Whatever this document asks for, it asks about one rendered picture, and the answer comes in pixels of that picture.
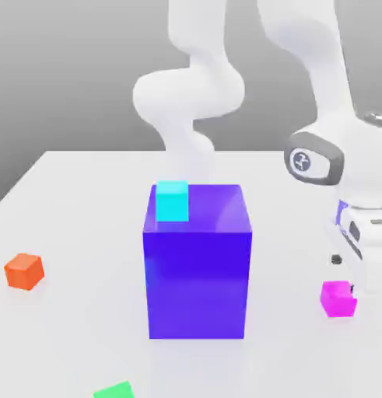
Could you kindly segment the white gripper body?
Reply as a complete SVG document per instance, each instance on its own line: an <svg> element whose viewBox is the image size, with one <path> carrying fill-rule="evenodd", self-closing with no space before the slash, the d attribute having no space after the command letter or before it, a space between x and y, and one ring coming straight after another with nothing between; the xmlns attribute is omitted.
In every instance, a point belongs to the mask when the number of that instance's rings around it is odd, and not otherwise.
<svg viewBox="0 0 382 398"><path fill-rule="evenodd" d="M349 222L348 227L331 225L329 236L334 252L352 275L357 290L382 292L382 222Z"/></svg>

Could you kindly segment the small magenta cube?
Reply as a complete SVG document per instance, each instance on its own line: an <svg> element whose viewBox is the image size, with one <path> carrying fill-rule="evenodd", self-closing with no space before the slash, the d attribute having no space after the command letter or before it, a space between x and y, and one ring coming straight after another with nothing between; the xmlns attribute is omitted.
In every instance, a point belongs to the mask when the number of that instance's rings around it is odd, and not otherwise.
<svg viewBox="0 0 382 398"><path fill-rule="evenodd" d="M358 302L348 281L324 281L320 300L330 318L353 317Z"/></svg>

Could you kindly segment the small cyan cube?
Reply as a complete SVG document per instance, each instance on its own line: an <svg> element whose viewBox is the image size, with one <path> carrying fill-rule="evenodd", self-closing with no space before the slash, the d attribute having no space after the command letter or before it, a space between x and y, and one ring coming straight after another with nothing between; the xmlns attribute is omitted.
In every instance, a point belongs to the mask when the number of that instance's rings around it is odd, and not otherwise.
<svg viewBox="0 0 382 398"><path fill-rule="evenodd" d="M187 222L189 220L188 183L184 180L163 180L156 185L156 220Z"/></svg>

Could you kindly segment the small green cube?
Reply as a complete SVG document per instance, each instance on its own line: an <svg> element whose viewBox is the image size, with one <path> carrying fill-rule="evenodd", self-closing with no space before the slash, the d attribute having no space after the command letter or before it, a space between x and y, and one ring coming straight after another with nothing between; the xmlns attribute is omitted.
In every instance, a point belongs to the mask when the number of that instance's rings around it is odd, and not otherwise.
<svg viewBox="0 0 382 398"><path fill-rule="evenodd" d="M129 381L124 381L96 391L93 394L93 398L135 398L135 396L131 383Z"/></svg>

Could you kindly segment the small orange cube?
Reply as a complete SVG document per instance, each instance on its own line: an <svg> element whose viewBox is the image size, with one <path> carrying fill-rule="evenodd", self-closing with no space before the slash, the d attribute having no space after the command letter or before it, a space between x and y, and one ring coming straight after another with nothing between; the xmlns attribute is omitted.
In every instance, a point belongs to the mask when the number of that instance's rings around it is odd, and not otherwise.
<svg viewBox="0 0 382 398"><path fill-rule="evenodd" d="M44 278L41 257L19 253L4 266L8 285L13 288L31 290Z"/></svg>

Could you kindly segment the large blue box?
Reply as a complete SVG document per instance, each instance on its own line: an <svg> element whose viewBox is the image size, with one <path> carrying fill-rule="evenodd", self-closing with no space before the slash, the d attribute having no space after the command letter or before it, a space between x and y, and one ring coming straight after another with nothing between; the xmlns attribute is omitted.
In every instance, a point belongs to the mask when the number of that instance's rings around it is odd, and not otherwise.
<svg viewBox="0 0 382 398"><path fill-rule="evenodd" d="M191 185L188 222L156 220L156 188L142 231L149 336L244 337L252 228L238 185Z"/></svg>

